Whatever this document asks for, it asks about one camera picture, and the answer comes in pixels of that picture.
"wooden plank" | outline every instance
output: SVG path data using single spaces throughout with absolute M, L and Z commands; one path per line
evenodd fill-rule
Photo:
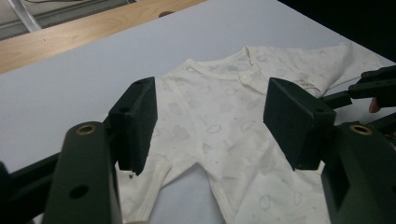
M 204 1 L 145 0 L 0 41 L 0 74 L 153 21 L 165 11 L 180 11 Z

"floor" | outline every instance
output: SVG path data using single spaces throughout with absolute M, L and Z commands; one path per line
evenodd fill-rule
M 21 1 L 43 28 L 135 2 L 134 0 L 52 0 L 62 2 L 45 3 Z M 14 12 L 8 0 L 0 0 L 0 40 L 27 33 L 29 31 Z

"garment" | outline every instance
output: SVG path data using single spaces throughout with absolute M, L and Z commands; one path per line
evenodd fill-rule
M 145 170 L 133 178 L 118 172 L 124 221 L 148 220 L 160 188 L 198 163 L 227 223 L 329 223 L 320 171 L 293 172 L 262 123 L 268 79 L 319 97 L 378 67 L 375 54 L 352 43 L 261 46 L 214 62 L 187 60 L 157 78 L 159 119 Z

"black cable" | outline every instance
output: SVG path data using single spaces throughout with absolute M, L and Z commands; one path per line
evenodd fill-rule
M 44 1 L 25 0 L 25 1 L 29 3 L 48 3 L 48 2 L 82 2 L 84 0 L 44 0 Z

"patterned fabric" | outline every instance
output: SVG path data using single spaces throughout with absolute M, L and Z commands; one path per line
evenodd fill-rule
M 293 172 L 262 123 L 268 79 L 319 97 L 379 66 L 352 43 L 245 47 L 219 61 L 187 60 L 157 78 L 159 119 L 146 168 L 133 178 L 119 172 L 124 221 L 148 220 L 160 188 L 199 163 L 227 223 L 330 223 L 320 171 Z

